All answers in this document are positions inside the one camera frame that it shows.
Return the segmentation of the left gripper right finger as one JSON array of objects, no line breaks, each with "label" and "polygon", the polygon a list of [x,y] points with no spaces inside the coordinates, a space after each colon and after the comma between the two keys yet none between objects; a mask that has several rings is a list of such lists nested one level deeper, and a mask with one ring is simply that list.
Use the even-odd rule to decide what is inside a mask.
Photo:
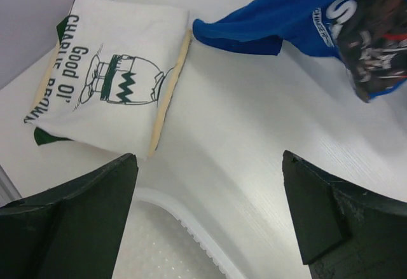
[{"label": "left gripper right finger", "polygon": [[284,189],[312,278],[406,278],[406,203],[285,151]]}]

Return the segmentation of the blue t-shirt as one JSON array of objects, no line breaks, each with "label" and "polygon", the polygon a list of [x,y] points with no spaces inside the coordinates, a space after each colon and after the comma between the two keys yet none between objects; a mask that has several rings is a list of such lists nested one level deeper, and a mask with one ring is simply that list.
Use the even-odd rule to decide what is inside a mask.
[{"label": "blue t-shirt", "polygon": [[365,102],[406,82],[406,0],[254,0],[216,22],[195,20],[193,34],[234,53],[277,55],[288,41],[337,58]]}]

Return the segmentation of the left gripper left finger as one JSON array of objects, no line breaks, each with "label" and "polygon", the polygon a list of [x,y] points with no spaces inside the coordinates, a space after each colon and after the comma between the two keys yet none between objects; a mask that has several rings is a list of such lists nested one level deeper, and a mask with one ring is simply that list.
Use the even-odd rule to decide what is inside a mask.
[{"label": "left gripper left finger", "polygon": [[138,170],[124,154],[1,207],[1,278],[111,278]]}]

